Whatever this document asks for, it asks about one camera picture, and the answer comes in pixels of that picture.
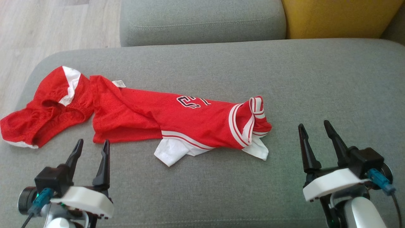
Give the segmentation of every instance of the white striped trim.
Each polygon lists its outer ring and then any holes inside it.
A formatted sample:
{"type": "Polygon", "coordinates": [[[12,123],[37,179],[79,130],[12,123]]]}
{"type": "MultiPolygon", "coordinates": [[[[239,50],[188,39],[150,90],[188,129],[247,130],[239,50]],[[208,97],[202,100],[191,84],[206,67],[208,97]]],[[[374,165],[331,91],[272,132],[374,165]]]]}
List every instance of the white striped trim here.
{"type": "Polygon", "coordinates": [[[258,118],[258,119],[263,119],[264,117],[266,117],[266,115],[264,114],[264,113],[262,113],[262,114],[255,114],[254,115],[256,118],[258,118]]]}
{"type": "Polygon", "coordinates": [[[259,115],[259,114],[263,114],[264,110],[260,111],[260,112],[254,112],[255,115],[259,115]]]}
{"type": "Polygon", "coordinates": [[[244,142],[242,139],[242,135],[238,130],[238,127],[236,125],[236,113],[239,109],[239,107],[241,107],[242,104],[236,104],[235,106],[233,106],[229,112],[229,118],[228,118],[228,123],[229,123],[229,128],[230,131],[232,133],[233,138],[243,147],[248,146],[249,144],[244,142]]]}
{"type": "Polygon", "coordinates": [[[18,147],[29,147],[29,148],[32,148],[32,149],[38,149],[38,146],[37,145],[29,145],[29,144],[27,144],[27,143],[25,143],[25,142],[23,142],[23,141],[21,141],[21,142],[10,142],[10,141],[7,141],[7,140],[4,140],[6,143],[8,143],[8,144],[10,144],[10,145],[13,145],[13,146],[18,146],[18,147]]]}
{"type": "MultiPolygon", "coordinates": [[[[236,109],[235,109],[235,111],[233,112],[233,126],[234,126],[234,130],[236,131],[236,133],[237,133],[237,135],[239,136],[239,139],[241,139],[243,142],[244,142],[244,145],[245,146],[249,146],[250,144],[251,144],[251,139],[250,139],[250,136],[251,136],[251,133],[249,133],[249,131],[247,131],[247,133],[245,133],[245,135],[243,135],[243,132],[242,132],[242,134],[239,132],[239,129],[238,129],[238,124],[236,123],[236,115],[238,114],[238,109],[241,107],[243,105],[243,103],[242,104],[240,104],[240,106],[238,106],[238,107],[236,107],[236,109]]],[[[251,126],[251,128],[252,128],[252,130],[253,130],[253,125],[254,125],[254,119],[252,119],[252,117],[253,116],[251,116],[251,118],[249,119],[249,121],[245,124],[245,126],[243,127],[243,130],[242,131],[244,131],[245,129],[246,129],[246,127],[247,126],[251,126]]]]}
{"type": "Polygon", "coordinates": [[[253,97],[250,98],[250,100],[252,101],[250,104],[250,110],[252,112],[255,112],[255,107],[256,107],[256,99],[254,99],[253,97]]]}
{"type": "Polygon", "coordinates": [[[188,145],[190,145],[191,147],[194,147],[194,148],[198,148],[198,149],[202,149],[202,150],[206,150],[206,151],[214,149],[214,147],[204,145],[204,144],[202,144],[202,143],[200,143],[198,141],[195,141],[194,139],[192,139],[192,138],[188,137],[187,135],[182,134],[180,132],[162,131],[162,136],[163,136],[163,138],[166,138],[166,139],[181,140],[181,141],[187,143],[188,145]]]}
{"type": "Polygon", "coordinates": [[[269,132],[258,132],[258,131],[253,131],[253,134],[257,135],[257,136],[265,136],[267,135],[269,132]]]}
{"type": "Polygon", "coordinates": [[[67,106],[72,102],[73,98],[75,97],[75,89],[77,87],[77,84],[79,83],[81,73],[70,67],[62,66],[62,68],[63,71],[65,72],[65,77],[66,80],[68,81],[69,87],[68,87],[68,94],[64,96],[59,101],[59,103],[64,106],[67,106]]]}
{"type": "Polygon", "coordinates": [[[255,109],[254,112],[260,112],[260,108],[262,107],[262,99],[260,97],[255,97],[255,109]]]}

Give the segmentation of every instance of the white trim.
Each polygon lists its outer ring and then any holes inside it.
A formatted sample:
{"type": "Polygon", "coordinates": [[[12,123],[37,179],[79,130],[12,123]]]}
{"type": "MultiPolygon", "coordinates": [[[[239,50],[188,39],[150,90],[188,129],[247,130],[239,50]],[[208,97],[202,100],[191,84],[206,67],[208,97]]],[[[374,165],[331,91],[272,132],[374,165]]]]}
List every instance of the white trim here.
{"type": "Polygon", "coordinates": [[[257,136],[265,136],[267,135],[269,132],[258,132],[258,131],[253,131],[252,134],[255,134],[257,136]]]}
{"type": "Polygon", "coordinates": [[[258,136],[258,135],[256,135],[256,134],[253,134],[254,136],[257,136],[257,137],[259,137],[259,138],[263,138],[263,137],[265,137],[267,134],[265,134],[265,135],[261,135],[261,136],[258,136]]]}
{"type": "Polygon", "coordinates": [[[25,143],[23,141],[21,141],[21,142],[10,142],[10,141],[7,141],[7,140],[4,140],[4,141],[6,143],[10,144],[10,145],[13,145],[13,146],[29,147],[29,148],[32,148],[32,149],[38,149],[39,148],[37,145],[29,145],[29,144],[27,144],[27,143],[25,143]]]}
{"type": "Polygon", "coordinates": [[[252,133],[253,133],[253,126],[254,126],[254,117],[253,115],[250,117],[249,121],[243,127],[242,132],[242,139],[247,139],[249,144],[252,143],[252,133]]]}
{"type": "Polygon", "coordinates": [[[264,110],[262,110],[260,112],[253,112],[253,114],[255,114],[255,115],[260,115],[260,114],[263,114],[263,113],[264,113],[264,110]]]}
{"type": "Polygon", "coordinates": [[[254,115],[256,118],[258,118],[258,119],[263,119],[264,117],[266,117],[266,115],[264,114],[264,113],[262,113],[262,114],[255,114],[254,115]]]}
{"type": "Polygon", "coordinates": [[[69,87],[68,87],[68,94],[64,96],[59,101],[59,103],[64,106],[67,106],[72,102],[73,98],[75,97],[75,89],[77,87],[77,84],[79,83],[81,73],[70,67],[62,66],[62,68],[63,71],[65,72],[65,77],[66,80],[68,81],[69,87]]]}
{"type": "Polygon", "coordinates": [[[188,137],[187,135],[182,134],[182,133],[180,133],[180,132],[176,132],[176,131],[162,131],[162,136],[163,136],[163,138],[166,138],[166,139],[177,139],[177,140],[181,140],[182,142],[187,143],[188,145],[190,145],[190,146],[193,147],[193,148],[198,148],[198,149],[207,150],[207,151],[214,149],[214,147],[210,147],[210,146],[204,145],[204,144],[202,144],[202,143],[200,143],[200,142],[198,142],[198,141],[195,141],[194,139],[192,139],[192,138],[188,137]]]}
{"type": "Polygon", "coordinates": [[[256,110],[254,107],[256,107],[256,99],[253,97],[251,97],[250,99],[252,100],[252,105],[250,106],[250,109],[252,110],[252,112],[255,112],[256,110]]]}
{"type": "Polygon", "coordinates": [[[239,136],[242,138],[241,133],[239,132],[239,130],[238,130],[238,131],[235,131],[235,129],[234,129],[234,125],[235,125],[235,122],[236,122],[236,115],[234,116],[234,115],[233,115],[233,112],[234,112],[234,110],[235,110],[235,113],[236,113],[240,106],[242,106],[242,104],[236,104],[235,106],[233,106],[233,107],[230,109],[229,118],[228,118],[228,123],[229,123],[229,128],[230,128],[230,131],[231,131],[231,133],[232,133],[233,138],[234,138],[241,146],[246,147],[247,145],[246,145],[244,142],[242,142],[242,140],[239,138],[239,136]]]}
{"type": "Polygon", "coordinates": [[[255,106],[255,112],[260,112],[260,108],[262,106],[262,99],[260,97],[255,97],[254,98],[256,101],[256,106],[255,106]]]}

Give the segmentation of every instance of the gray fabric upholstery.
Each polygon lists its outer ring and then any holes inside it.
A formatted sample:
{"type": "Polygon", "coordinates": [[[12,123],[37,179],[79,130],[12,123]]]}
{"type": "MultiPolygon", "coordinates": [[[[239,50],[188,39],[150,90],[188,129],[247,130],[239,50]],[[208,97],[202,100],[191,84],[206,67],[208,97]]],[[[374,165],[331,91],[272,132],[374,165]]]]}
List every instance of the gray fabric upholstery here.
{"type": "Polygon", "coordinates": [[[284,39],[280,0],[123,0],[121,46],[284,39]]]}
{"type": "MultiPolygon", "coordinates": [[[[374,39],[280,40],[168,45],[61,52],[43,60],[27,81],[17,109],[40,81],[66,65],[86,76],[101,74],[128,87],[243,102],[262,95],[273,130],[262,140],[262,161],[234,149],[185,156],[166,167],[153,156],[159,140],[111,145],[110,195],[115,217],[98,227],[325,227],[319,202],[305,202],[298,125],[303,123],[323,167],[336,165],[323,120],[331,121],[348,146],[372,147],[394,173],[405,214],[405,47],[374,39]]],[[[76,141],[85,140],[76,185],[97,172],[100,144],[91,121],[69,128],[43,148],[1,142],[3,227],[25,219],[17,197],[45,166],[64,162],[76,141]]],[[[388,227],[397,226],[392,200],[372,192],[388,227]]],[[[30,227],[40,227],[33,219],[30,227]]]]}

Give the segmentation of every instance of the jersey number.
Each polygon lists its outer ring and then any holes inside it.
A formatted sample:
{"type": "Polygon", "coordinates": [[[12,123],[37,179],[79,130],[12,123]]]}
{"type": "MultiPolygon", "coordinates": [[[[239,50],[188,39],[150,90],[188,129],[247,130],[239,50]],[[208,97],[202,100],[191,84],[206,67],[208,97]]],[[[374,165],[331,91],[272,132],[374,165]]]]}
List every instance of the jersey number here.
{"type": "MultiPolygon", "coordinates": [[[[195,97],[187,97],[187,96],[182,96],[182,97],[178,97],[177,101],[180,102],[180,104],[182,104],[184,107],[187,108],[200,108],[201,106],[199,104],[193,103],[191,101],[195,100],[195,97]]],[[[199,98],[200,100],[202,100],[204,102],[205,105],[210,105],[210,103],[202,98],[199,98]]]]}

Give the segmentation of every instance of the black cable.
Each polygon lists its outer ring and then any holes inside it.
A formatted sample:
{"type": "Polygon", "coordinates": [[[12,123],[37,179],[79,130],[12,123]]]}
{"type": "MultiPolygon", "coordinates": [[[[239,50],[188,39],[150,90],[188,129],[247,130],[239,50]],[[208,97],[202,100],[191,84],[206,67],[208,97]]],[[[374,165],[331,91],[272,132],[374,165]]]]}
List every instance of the black cable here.
{"type": "Polygon", "coordinates": [[[31,213],[30,215],[28,215],[27,220],[24,222],[24,224],[21,228],[25,228],[33,216],[34,216],[34,213],[31,213]]]}
{"type": "Polygon", "coordinates": [[[399,228],[402,228],[402,217],[401,217],[401,211],[399,210],[399,205],[398,201],[396,200],[395,194],[392,193],[392,200],[394,201],[396,212],[398,213],[398,220],[399,220],[399,228]]]}

